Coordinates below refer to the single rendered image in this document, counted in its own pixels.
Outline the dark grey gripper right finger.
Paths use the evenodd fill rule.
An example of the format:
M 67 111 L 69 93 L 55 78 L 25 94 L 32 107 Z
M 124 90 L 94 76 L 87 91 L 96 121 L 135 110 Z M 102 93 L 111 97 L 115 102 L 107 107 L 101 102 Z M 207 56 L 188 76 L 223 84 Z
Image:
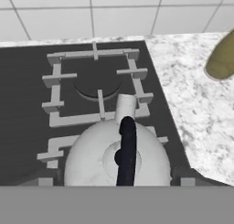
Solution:
M 193 168 L 176 168 L 171 173 L 171 185 L 179 187 L 227 187 L 228 184 L 202 176 Z

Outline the olive green rounded object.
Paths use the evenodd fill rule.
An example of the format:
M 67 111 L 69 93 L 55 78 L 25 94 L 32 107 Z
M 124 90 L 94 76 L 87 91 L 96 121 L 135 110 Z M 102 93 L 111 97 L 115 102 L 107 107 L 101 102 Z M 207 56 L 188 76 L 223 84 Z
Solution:
M 212 50 L 205 72 L 213 80 L 227 80 L 234 75 L 234 28 Z

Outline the black stove hob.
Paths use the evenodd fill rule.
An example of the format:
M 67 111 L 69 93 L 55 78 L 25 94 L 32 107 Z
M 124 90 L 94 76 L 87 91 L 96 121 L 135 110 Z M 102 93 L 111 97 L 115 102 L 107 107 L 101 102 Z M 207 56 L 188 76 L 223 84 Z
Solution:
M 154 95 L 148 104 L 149 116 L 125 116 L 121 119 L 121 149 L 114 156 L 118 166 L 117 182 L 114 186 L 101 187 L 120 185 L 119 176 L 125 171 L 120 164 L 122 158 L 127 159 L 132 169 L 130 183 L 136 187 L 137 124 L 153 126 L 157 137 L 167 138 L 168 142 L 163 143 L 163 147 L 171 167 L 170 176 L 176 168 L 192 168 L 145 42 L 96 43 L 96 47 L 98 50 L 137 48 L 140 51 L 137 68 L 148 69 L 146 78 L 142 80 L 144 92 Z M 0 186 L 20 186 L 19 182 L 24 177 L 47 169 L 47 164 L 37 160 L 37 155 L 48 151 L 49 139 L 80 136 L 96 124 L 51 127 L 49 115 L 42 108 L 42 103 L 50 102 L 51 98 L 51 89 L 42 80 L 43 76 L 53 73 L 47 55 L 90 50 L 92 44 L 0 48 Z M 102 90 L 104 110 L 115 112 L 120 94 L 135 94 L 131 76 L 116 73 L 117 69 L 128 68 L 125 56 L 101 57 L 97 61 L 92 58 L 64 59 L 61 73 L 75 73 L 77 77 L 60 82 L 60 99 L 65 105 L 59 109 L 59 116 L 99 113 L 98 90 Z M 64 156 L 58 159 L 58 168 L 64 174 L 70 149 L 63 148 Z

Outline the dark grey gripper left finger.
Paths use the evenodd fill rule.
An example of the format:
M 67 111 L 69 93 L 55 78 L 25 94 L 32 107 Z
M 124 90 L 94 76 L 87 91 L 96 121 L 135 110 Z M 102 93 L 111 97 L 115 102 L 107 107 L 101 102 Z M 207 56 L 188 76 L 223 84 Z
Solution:
M 20 182 L 20 186 L 28 187 L 63 187 L 64 172 L 62 169 L 42 169 L 36 173 L 24 177 Z

